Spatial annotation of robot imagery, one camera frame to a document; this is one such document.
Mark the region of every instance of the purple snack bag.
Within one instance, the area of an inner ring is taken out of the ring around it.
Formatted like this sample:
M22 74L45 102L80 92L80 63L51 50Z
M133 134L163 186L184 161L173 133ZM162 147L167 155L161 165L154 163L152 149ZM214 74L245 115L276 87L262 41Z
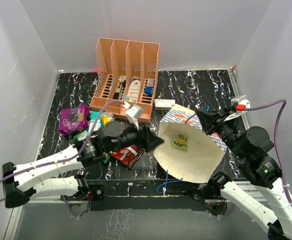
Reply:
M89 114L89 108L81 105L75 109L63 109L60 113L59 132L65 136L81 132L89 126L86 115Z

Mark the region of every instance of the black marble surface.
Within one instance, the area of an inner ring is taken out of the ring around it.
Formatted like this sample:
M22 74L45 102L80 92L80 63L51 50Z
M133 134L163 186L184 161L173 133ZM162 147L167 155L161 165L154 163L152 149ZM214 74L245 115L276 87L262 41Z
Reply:
M37 159L57 153L72 144L70 138L58 131L59 114L62 109L89 105L97 84L98 76L92 72L59 75ZM156 98L175 99L177 104L193 110L204 106L210 106L210 110L222 109L230 105L230 99L234 96L227 70L160 71L158 75ZM153 111L149 123L153 131L158 131L159 121L164 114L164 111ZM233 178L243 178L238 165L238 160L227 151L215 172L223 171ZM88 180L149 180L165 177L165 171L152 152L144 153L132 169L116 160L110 160L107 164L100 163L68 172L61 177L75 174L84 174Z

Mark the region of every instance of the green snack packet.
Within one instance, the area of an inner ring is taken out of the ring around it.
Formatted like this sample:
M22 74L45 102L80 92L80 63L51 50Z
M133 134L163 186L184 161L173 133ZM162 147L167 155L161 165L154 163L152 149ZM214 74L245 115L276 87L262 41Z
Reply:
M187 137L181 134L174 137L171 141L171 147L174 149L181 149L188 151Z
M102 161L102 162L103 162L104 164L106 164L106 163L109 161L110 157L111 157L111 155L108 154L108 155L106 156L106 159L105 159L104 161Z
M80 132L80 133L77 133L74 138L72 139L72 141L75 143L75 142L79 142L79 141L82 141L84 139L86 139L88 137L88 127L84 129L84 131Z

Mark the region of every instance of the white corner wall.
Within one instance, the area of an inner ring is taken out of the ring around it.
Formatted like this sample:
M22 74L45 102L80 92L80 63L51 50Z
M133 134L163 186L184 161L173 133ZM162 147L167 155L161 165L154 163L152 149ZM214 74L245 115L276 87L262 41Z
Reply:
M54 64L96 69L100 37L160 43L161 70L237 65L271 0L20 0Z
M20 1L0 0L0 176L3 163L34 160L57 75ZM10 213L0 203L0 240Z
M279 146L292 192L292 1L274 0L237 66L240 93L260 106L286 98L279 124ZM248 113L251 126L266 128L273 139L279 106Z

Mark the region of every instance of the organizer compartment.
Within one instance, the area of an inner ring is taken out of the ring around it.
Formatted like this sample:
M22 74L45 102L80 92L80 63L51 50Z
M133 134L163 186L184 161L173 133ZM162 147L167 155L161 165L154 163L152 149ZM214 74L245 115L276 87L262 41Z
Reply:
M140 121L149 123L158 81L159 47L158 43L101 38L96 46L99 83L90 108L98 111L113 100L119 78L126 75L126 85L120 100L128 95L132 80L140 79L141 87L137 101L129 103L141 106L144 113ZM152 95L144 93L148 78L154 79ZM126 109L118 103L107 107L106 111L113 113L116 118L126 118Z

